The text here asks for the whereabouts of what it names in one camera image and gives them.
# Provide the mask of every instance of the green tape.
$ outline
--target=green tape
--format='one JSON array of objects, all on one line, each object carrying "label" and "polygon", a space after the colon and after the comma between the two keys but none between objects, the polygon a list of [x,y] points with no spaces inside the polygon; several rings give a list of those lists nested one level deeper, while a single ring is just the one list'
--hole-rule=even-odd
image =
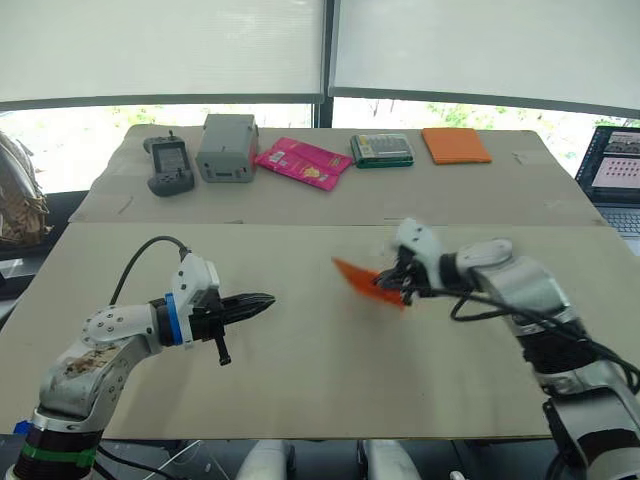
[{"label": "green tape", "polygon": [[75,463],[79,468],[91,467],[96,458],[96,447],[81,452],[53,452],[24,444],[22,453],[29,458],[46,462]]}]

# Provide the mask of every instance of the black game controller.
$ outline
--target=black game controller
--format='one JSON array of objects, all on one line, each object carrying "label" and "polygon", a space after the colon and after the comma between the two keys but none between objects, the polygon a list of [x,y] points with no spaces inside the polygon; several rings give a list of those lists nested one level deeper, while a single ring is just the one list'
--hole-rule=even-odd
[{"label": "black game controller", "polygon": [[193,172],[184,140],[169,130],[168,137],[146,138],[142,146],[153,159],[154,175],[147,180],[153,193],[168,197],[193,188]]}]

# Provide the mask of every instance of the small box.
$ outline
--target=small box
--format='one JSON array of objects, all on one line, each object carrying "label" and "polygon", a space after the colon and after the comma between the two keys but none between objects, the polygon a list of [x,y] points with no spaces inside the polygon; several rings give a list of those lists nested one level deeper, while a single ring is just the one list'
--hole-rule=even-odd
[{"label": "small box", "polygon": [[413,165],[411,145],[407,136],[402,133],[354,135],[351,137],[351,149],[358,168]]},{"label": "small box", "polygon": [[205,182],[250,182],[257,150],[253,115],[207,115],[196,165]]}]

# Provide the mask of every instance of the blue ring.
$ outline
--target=blue ring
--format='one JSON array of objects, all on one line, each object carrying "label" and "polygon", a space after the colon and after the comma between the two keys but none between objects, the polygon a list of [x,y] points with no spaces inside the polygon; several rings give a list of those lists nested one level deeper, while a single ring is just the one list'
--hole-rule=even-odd
[{"label": "blue ring", "polygon": [[176,311],[176,303],[173,300],[173,293],[167,293],[164,299],[167,302],[169,325],[171,325],[171,333],[173,334],[173,344],[181,345],[182,333],[180,333],[180,323],[178,323],[178,312]]}]

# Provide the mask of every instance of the laptop screen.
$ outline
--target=laptop screen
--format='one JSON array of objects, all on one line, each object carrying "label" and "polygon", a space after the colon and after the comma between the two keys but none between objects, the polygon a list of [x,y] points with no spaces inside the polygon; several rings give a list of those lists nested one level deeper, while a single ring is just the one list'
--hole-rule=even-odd
[{"label": "laptop screen", "polygon": [[640,128],[596,127],[576,181],[593,203],[640,204]]}]

